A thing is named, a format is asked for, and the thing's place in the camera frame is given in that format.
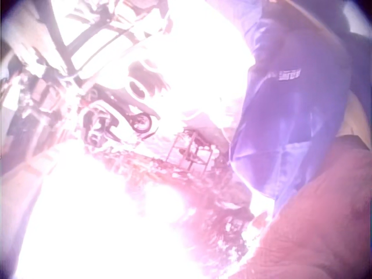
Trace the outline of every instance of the person's arm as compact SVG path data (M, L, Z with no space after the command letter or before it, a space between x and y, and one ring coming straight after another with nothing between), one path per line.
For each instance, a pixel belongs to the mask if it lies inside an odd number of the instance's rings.
M268 0L206 0L206 2L239 30L255 57L256 64L271 59L274 51L281 45L285 33L285 27L279 20L267 13L268 9L275 9L278 4Z

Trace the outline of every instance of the small wheel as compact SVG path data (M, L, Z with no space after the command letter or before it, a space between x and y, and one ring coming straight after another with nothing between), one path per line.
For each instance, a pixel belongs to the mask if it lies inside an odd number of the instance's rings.
M152 128L152 119L148 113L141 112L131 116L132 129L139 134L146 134Z

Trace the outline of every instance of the bright light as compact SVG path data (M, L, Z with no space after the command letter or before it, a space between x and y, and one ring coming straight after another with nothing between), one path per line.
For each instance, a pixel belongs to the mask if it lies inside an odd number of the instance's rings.
M162 223L173 223L185 213L181 195L170 186L146 186L146 215Z
M202 278L176 233L139 217L124 187L78 143L67 146L44 181L16 278Z

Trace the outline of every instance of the tire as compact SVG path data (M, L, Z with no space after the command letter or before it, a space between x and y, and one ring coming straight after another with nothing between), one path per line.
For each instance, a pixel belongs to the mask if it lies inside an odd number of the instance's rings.
M143 128L139 128L137 126L138 122L140 121L146 121L146 125L145 127ZM145 112L141 112L137 115L133 115L131 116L131 121L130 121L130 125L132 127L132 129L136 132L136 133L139 133L139 134L146 134L148 133L151 128L152 128L152 119L150 117L150 115L148 113L145 113Z

